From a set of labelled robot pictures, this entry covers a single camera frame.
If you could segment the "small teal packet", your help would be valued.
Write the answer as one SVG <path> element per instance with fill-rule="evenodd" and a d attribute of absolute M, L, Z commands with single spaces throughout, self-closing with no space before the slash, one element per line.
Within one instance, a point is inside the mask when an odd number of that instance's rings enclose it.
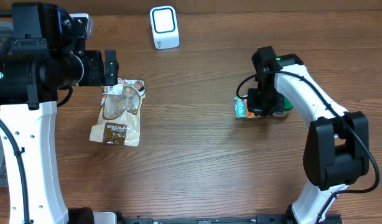
<path fill-rule="evenodd" d="M 235 117 L 236 118 L 247 118 L 247 104 L 245 99 L 238 98 L 237 96 L 234 98 L 235 101 Z"/>

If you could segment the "green lid jar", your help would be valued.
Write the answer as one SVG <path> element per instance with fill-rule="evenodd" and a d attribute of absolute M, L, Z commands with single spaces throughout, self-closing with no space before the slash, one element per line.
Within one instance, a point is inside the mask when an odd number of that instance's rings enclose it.
<path fill-rule="evenodd" d="M 286 117 L 293 109 L 291 102 L 284 98 L 282 101 L 278 101 L 275 110 L 273 111 L 273 116 L 275 117 Z"/>

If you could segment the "beige bread bag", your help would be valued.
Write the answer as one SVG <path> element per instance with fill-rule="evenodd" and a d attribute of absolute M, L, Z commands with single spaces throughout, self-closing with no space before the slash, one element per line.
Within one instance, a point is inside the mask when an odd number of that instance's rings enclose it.
<path fill-rule="evenodd" d="M 138 146 L 141 135 L 141 106 L 146 96 L 142 80 L 118 78 L 118 84 L 103 88 L 98 121 L 89 140 L 105 144 Z"/>

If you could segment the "orange white packet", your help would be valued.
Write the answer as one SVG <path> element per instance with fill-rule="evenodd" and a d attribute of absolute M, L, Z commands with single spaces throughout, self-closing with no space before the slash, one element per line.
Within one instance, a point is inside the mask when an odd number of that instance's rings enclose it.
<path fill-rule="evenodd" d="M 259 117 L 259 115 L 255 115 L 254 113 L 247 111 L 246 117 L 247 118 L 257 118 L 257 117 Z"/>

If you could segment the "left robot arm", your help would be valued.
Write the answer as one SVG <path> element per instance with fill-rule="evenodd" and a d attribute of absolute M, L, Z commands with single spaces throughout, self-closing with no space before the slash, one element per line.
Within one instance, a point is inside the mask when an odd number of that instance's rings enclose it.
<path fill-rule="evenodd" d="M 114 50 L 87 50 L 93 20 L 42 2 L 11 7 L 13 35 L 0 55 L 0 142 L 11 223 L 119 223 L 116 212 L 68 208 L 60 189 L 55 122 L 60 90 L 113 86 Z"/>

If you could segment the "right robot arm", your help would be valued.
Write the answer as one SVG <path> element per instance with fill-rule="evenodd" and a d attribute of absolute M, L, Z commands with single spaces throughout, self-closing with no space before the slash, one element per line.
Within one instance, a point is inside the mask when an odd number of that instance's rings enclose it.
<path fill-rule="evenodd" d="M 309 129 L 303 155 L 307 182 L 282 223 L 335 223 L 338 218 L 326 217 L 328 209 L 369 170 L 366 116 L 333 101 L 296 54 L 278 56 L 267 46 L 258 48 L 251 61 L 258 85 L 248 90 L 248 111 L 272 116 L 285 112 L 289 102 Z"/>

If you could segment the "white barcode scanner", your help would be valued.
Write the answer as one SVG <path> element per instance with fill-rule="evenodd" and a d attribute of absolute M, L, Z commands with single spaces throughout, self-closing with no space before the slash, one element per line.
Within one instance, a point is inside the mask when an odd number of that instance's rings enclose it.
<path fill-rule="evenodd" d="M 173 49 L 180 45 L 176 11 L 172 6 L 158 6 L 150 10 L 154 46 L 157 50 Z"/>

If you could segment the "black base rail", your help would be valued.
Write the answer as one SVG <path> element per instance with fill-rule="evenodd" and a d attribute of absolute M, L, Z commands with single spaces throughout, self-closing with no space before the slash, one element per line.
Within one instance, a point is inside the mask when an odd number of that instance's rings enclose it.
<path fill-rule="evenodd" d="M 285 224 L 294 223 L 286 220 L 284 215 L 257 215 L 256 217 L 226 218 L 124 218 L 119 212 L 94 212 L 96 224 Z"/>

